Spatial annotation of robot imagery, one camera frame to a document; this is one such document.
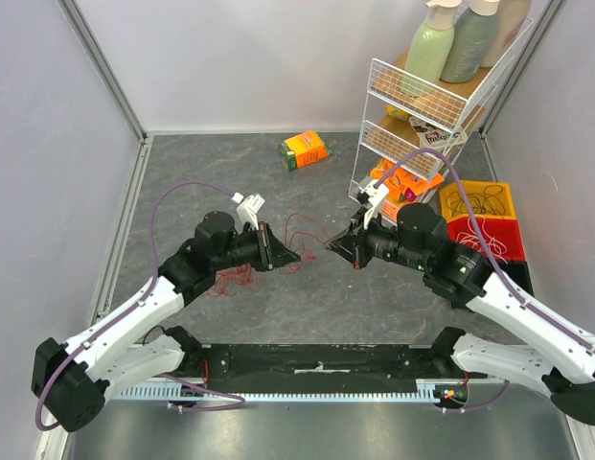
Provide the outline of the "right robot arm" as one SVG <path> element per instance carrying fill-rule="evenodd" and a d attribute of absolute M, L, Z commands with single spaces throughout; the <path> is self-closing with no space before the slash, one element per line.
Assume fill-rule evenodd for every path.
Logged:
<path fill-rule="evenodd" d="M 400 209 L 394 228 L 362 207 L 325 246 L 356 269 L 378 258 L 418 270 L 433 293 L 489 318 L 525 344 L 501 345 L 446 328 L 429 353 L 436 375 L 447 378 L 462 369 L 502 378 L 595 426 L 595 334 L 546 307 L 495 261 L 451 240 L 446 221 L 429 206 Z"/>

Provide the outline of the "light green pump bottle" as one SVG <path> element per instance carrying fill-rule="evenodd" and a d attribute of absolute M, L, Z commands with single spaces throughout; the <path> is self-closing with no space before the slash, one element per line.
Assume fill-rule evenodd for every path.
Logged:
<path fill-rule="evenodd" d="M 401 92 L 420 97 L 437 84 L 454 40 L 454 18 L 460 1 L 427 1 L 423 23 L 411 41 Z"/>

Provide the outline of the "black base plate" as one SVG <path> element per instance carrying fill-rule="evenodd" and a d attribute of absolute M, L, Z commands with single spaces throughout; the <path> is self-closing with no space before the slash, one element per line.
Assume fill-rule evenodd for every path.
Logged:
<path fill-rule="evenodd" d="M 460 379 L 466 372 L 428 346 L 405 344 L 209 344 L 186 354 L 181 376 L 228 379 L 256 373 L 332 371 L 401 379 Z"/>

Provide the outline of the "yellow snack packet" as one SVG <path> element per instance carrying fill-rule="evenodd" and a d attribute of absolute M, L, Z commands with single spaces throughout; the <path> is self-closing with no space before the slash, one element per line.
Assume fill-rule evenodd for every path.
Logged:
<path fill-rule="evenodd" d="M 395 107 L 393 105 L 386 105 L 385 112 L 389 117 L 392 117 L 397 120 L 407 121 L 410 117 L 410 114 L 403 109 Z"/>

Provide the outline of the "orange snack box front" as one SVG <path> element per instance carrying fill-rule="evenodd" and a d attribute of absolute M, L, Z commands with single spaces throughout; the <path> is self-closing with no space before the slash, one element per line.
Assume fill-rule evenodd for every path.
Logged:
<path fill-rule="evenodd" d="M 369 175 L 379 180 L 383 174 L 386 173 L 391 167 L 392 163 L 389 163 L 386 159 L 378 161 L 372 169 L 370 169 Z M 384 185 L 389 189 L 389 195 L 386 198 L 385 203 L 382 205 L 381 212 L 393 221 L 397 220 L 397 214 L 399 209 L 404 204 L 404 179 L 406 170 L 398 168 L 389 178 L 384 181 Z"/>

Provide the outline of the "red storage bin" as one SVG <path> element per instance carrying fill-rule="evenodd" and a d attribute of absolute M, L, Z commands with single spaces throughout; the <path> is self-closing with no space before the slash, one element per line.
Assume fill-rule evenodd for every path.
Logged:
<path fill-rule="evenodd" d="M 504 263 L 525 261 L 519 225 L 515 219 L 477 216 L 476 221 L 487 247 L 497 260 Z M 453 220 L 446 228 L 453 241 L 475 249 L 483 255 L 486 254 L 469 217 Z"/>

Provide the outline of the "yellow storage bin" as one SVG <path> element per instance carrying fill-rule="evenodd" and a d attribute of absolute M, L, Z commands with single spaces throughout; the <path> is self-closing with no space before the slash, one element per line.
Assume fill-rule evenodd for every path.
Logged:
<path fill-rule="evenodd" d="M 475 217 L 516 219 L 514 201 L 508 183 L 463 180 L 461 184 Z M 469 217 L 468 206 L 463 200 L 457 183 L 443 187 L 439 192 L 439 198 L 442 215 L 447 223 L 458 218 Z"/>

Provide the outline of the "orange purple snack box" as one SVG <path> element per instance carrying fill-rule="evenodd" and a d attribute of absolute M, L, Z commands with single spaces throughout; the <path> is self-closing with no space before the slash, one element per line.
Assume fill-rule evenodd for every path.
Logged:
<path fill-rule="evenodd" d="M 425 180 L 406 170 L 404 179 L 404 202 L 413 202 L 423 193 L 436 189 L 443 183 L 443 177 L 437 173 L 431 180 Z"/>

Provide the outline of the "grey green pump bottle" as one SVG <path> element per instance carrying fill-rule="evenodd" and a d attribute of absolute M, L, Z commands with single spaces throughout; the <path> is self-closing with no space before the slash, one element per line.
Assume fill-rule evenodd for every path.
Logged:
<path fill-rule="evenodd" d="M 441 80 L 447 83 L 471 81 L 492 46 L 498 26 L 499 2 L 473 0 L 454 24 L 454 39 Z"/>

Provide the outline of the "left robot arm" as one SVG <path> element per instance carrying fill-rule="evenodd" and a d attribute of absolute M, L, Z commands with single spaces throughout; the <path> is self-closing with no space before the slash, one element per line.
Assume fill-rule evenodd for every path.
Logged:
<path fill-rule="evenodd" d="M 212 288 L 218 272 L 246 265 L 266 272 L 299 260 L 266 222 L 245 223 L 237 230 L 229 214 L 208 213 L 193 236 L 105 319 L 64 342 L 49 337 L 37 346 L 32 375 L 35 410 L 47 410 L 55 418 L 52 428 L 75 432 L 129 386 L 172 371 L 192 376 L 200 366 L 200 344 L 183 328 L 163 333 L 135 351 L 129 347 Z"/>

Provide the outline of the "black storage bin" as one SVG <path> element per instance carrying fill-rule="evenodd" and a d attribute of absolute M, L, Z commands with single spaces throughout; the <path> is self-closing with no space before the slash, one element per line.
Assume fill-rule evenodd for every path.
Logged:
<path fill-rule="evenodd" d="M 497 260 L 499 268 L 507 278 L 510 278 L 522 290 L 534 295 L 528 264 L 525 261 L 502 262 Z"/>

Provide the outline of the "beige pink bottle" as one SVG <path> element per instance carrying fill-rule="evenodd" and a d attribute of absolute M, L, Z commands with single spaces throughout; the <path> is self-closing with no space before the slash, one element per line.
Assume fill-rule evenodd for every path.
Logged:
<path fill-rule="evenodd" d="M 531 9 L 532 0 L 501 0 L 498 6 L 498 30 L 480 67 L 489 69 L 500 60 L 515 41 Z"/>

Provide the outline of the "white snack pouch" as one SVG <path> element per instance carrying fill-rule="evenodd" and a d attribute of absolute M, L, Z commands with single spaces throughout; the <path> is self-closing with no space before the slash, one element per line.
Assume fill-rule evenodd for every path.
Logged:
<path fill-rule="evenodd" d="M 416 141 L 410 141 L 410 144 L 416 148 L 435 149 L 445 156 L 451 156 L 468 140 L 468 135 L 462 129 L 448 132 L 415 116 L 410 116 L 408 123 L 417 136 Z"/>

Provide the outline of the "orange green snack box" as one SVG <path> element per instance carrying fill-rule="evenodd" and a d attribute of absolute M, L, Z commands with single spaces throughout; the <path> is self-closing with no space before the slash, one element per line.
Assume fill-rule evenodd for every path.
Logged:
<path fill-rule="evenodd" d="M 320 162 L 330 156 L 330 150 L 314 130 L 296 134 L 279 145 L 280 158 L 289 172 Z"/>

